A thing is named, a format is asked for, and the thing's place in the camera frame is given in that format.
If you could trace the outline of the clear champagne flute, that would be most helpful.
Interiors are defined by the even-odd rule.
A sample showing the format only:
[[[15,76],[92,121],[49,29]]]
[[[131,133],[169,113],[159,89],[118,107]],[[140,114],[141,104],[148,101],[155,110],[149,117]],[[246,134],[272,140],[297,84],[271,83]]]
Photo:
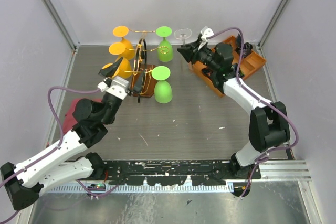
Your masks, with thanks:
[[[192,30],[189,28],[180,28],[174,32],[174,37],[177,40],[180,40],[182,44],[180,48],[184,48],[190,45],[187,40],[192,36]]]

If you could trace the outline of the orange goblet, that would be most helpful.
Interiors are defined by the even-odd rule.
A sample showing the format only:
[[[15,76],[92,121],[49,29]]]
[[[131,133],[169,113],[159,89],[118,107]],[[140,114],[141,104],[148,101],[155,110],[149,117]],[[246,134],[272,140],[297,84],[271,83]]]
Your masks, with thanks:
[[[117,26],[113,30],[113,35],[121,38],[121,43],[123,43],[126,47],[125,52],[121,54],[121,56],[127,60],[132,60],[135,57],[135,52],[133,51],[134,47],[132,43],[125,38],[125,36],[129,33],[129,28],[127,26]]]
[[[115,55],[117,56],[117,59],[116,61],[121,58],[121,54],[123,52],[125,52],[126,50],[126,47],[123,43],[121,42],[116,42],[116,43],[113,43],[110,47],[109,47],[109,53],[112,54],[112,55]]]
[[[109,69],[111,68],[111,66],[113,66],[113,63],[109,63],[103,66],[103,68],[101,69],[101,73],[103,73],[103,76],[109,77],[109,78],[114,78],[116,76],[120,76],[124,79],[129,78],[132,73],[131,73],[131,65],[130,63],[126,60],[126,61],[122,61],[121,64],[119,65],[118,69],[116,70],[116,72],[114,73],[114,75],[108,73]]]

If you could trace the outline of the orange goblet front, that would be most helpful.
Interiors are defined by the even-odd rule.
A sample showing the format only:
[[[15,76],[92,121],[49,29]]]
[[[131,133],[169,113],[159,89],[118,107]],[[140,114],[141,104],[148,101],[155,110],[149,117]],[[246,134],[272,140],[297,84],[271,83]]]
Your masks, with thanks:
[[[114,73],[114,75],[108,73],[109,69],[111,68],[111,66],[113,66],[113,63],[109,63],[103,66],[103,68],[101,69],[101,73],[103,73],[103,76],[109,77],[109,78],[114,78],[116,76],[120,76],[124,79],[129,78],[132,73],[131,73],[131,65],[130,63],[126,60],[126,61],[122,61],[121,64],[119,65],[118,69],[116,70],[116,72]]]

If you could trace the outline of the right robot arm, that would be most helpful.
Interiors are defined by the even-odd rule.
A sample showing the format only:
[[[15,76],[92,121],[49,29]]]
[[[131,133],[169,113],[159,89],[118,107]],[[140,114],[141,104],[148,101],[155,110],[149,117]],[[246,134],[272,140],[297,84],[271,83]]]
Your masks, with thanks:
[[[229,162],[233,177],[241,179],[252,164],[266,151],[289,141],[286,107],[282,102],[271,102],[246,86],[239,77],[238,65],[233,63],[233,48],[220,42],[214,49],[201,46],[201,39],[178,47],[178,52],[190,64],[200,62],[205,67],[202,75],[220,93],[232,98],[250,116],[248,143],[234,153]]]

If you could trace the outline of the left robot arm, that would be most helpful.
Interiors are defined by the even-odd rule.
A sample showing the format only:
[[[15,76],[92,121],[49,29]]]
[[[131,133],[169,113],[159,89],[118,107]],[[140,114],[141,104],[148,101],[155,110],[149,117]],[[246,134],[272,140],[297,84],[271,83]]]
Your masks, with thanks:
[[[14,210],[20,211],[35,203],[48,190],[60,184],[82,178],[101,179],[106,170],[104,161],[97,153],[88,153],[77,161],[63,165],[67,159],[88,150],[99,143],[114,123],[122,101],[136,89],[117,76],[122,59],[103,67],[99,74],[104,77],[93,93],[102,92],[100,102],[81,99],[77,102],[73,117],[76,124],[60,139],[35,156],[18,164],[10,162],[1,166],[2,183]]]

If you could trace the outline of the green goblet front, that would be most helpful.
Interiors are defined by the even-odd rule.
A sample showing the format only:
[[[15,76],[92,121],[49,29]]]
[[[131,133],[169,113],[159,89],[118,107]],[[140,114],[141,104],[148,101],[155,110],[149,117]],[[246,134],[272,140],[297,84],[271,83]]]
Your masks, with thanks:
[[[171,85],[167,82],[170,77],[171,71],[166,66],[158,66],[151,72],[152,77],[158,82],[154,88],[154,96],[158,103],[169,103],[173,98]]]

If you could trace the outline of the green goblet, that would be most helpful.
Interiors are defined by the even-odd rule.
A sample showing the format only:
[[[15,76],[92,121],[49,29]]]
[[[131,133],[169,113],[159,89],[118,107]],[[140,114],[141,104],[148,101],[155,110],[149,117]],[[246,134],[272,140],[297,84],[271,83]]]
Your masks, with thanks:
[[[158,103],[169,103],[173,98],[171,85],[167,82],[170,77],[171,71],[166,66],[158,66],[151,72],[152,77],[158,82],[154,88],[154,96]]]
[[[169,62],[173,59],[173,48],[171,43],[167,40],[172,34],[172,29],[169,26],[161,26],[156,29],[156,34],[162,38],[159,43],[158,59],[161,62]]]

